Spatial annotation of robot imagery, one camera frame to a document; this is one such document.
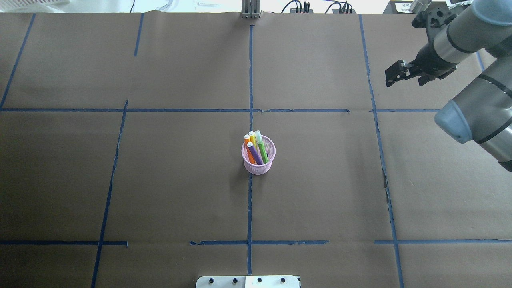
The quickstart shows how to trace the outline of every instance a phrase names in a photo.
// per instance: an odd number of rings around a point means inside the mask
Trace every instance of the blue joint cap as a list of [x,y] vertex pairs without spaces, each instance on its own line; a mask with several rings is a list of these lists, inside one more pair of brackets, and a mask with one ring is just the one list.
[[511,0],[474,0],[473,13],[480,20],[498,26],[512,26]]
[[434,117],[436,124],[459,143],[473,139],[469,124],[455,101],[450,100]]

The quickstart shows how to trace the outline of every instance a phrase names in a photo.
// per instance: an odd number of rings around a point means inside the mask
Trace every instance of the white basket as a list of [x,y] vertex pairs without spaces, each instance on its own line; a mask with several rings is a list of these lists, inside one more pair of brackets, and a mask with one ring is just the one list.
[[245,143],[242,144],[242,157],[244,158],[244,166],[249,173],[254,175],[261,175],[266,173],[272,167],[272,161],[275,157],[275,145],[270,138],[267,136],[261,135],[263,138],[263,144],[265,145],[265,150],[268,154],[268,162],[263,165],[256,165],[249,162],[249,156],[247,155],[247,149],[245,148]]
[[0,10],[11,12],[33,4],[59,4],[69,3],[70,0],[0,0]]

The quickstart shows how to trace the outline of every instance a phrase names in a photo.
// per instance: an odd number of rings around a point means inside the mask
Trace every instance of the purple marker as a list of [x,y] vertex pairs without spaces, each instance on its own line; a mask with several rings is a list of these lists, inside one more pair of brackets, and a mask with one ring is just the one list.
[[247,147],[249,148],[249,151],[251,152],[254,160],[256,161],[256,164],[263,165],[263,161],[261,160],[261,157],[258,155],[258,152],[256,151],[256,148],[252,144],[252,142],[247,143]]

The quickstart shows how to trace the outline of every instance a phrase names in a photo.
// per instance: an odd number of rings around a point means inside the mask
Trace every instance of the green marker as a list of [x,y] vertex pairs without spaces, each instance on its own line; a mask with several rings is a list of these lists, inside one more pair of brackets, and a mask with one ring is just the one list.
[[258,144],[258,148],[260,148],[261,158],[263,159],[263,164],[268,163],[267,152],[265,151],[265,145],[263,144],[263,138],[261,137],[261,132],[259,130],[254,132],[256,134],[256,143]]

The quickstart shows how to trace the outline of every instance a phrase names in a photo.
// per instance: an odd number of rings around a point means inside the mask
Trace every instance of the cup of markers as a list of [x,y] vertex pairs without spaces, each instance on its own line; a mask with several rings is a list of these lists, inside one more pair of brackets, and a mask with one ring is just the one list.
[[244,136],[242,144],[242,158],[244,166],[249,173],[261,175],[266,173],[272,166],[275,157],[274,142],[261,132],[251,131]]

